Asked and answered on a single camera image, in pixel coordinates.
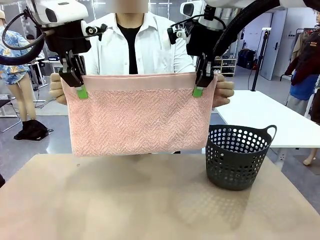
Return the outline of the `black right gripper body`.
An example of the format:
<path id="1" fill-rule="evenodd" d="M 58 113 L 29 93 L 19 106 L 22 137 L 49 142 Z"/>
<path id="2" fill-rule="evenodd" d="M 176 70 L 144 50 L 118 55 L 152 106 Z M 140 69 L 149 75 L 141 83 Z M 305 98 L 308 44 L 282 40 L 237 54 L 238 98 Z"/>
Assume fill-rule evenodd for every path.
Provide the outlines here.
<path id="1" fill-rule="evenodd" d="M 188 34 L 186 51 L 188 55 L 201 57 L 205 54 L 209 60 L 215 59 L 214 48 L 225 30 L 226 24 L 222 20 L 213 20 L 209 23 L 218 23 L 218 26 L 222 29 L 214 30 L 196 20 L 186 22 L 186 32 Z"/>

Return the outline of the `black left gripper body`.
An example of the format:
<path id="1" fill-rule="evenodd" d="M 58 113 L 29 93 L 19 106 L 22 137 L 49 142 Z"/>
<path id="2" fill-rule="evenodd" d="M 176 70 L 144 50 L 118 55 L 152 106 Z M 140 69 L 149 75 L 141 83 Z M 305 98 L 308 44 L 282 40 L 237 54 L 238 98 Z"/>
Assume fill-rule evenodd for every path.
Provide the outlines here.
<path id="1" fill-rule="evenodd" d="M 56 53 L 60 60 L 65 59 L 70 51 L 74 55 L 88 52 L 91 43 L 85 38 L 87 26 L 84 20 L 76 20 L 55 27 L 47 27 L 46 31 L 51 32 L 50 35 L 46 35 L 48 49 Z"/>

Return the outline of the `person's left hand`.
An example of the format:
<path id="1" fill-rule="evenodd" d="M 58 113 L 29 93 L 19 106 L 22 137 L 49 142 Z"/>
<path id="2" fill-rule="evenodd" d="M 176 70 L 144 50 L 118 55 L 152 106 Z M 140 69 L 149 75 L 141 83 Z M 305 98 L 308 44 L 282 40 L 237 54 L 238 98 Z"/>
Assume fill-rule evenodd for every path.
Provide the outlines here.
<path id="1" fill-rule="evenodd" d="M 222 74 L 215 74 L 217 82 L 215 86 L 212 108 L 221 107 L 230 103 L 230 98 L 234 95 L 235 85 L 232 81 L 227 81 Z"/>

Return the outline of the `person's right hand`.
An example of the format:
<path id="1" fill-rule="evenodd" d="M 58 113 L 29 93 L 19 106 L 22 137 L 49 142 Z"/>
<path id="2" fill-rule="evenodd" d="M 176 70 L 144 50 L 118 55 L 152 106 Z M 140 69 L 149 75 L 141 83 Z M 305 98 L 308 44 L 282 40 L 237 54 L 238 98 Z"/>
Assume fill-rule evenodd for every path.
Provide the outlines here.
<path id="1" fill-rule="evenodd" d="M 62 105 L 67 105 L 67 100 L 63 91 L 61 77 L 58 73 L 50 75 L 49 93 L 55 100 Z"/>

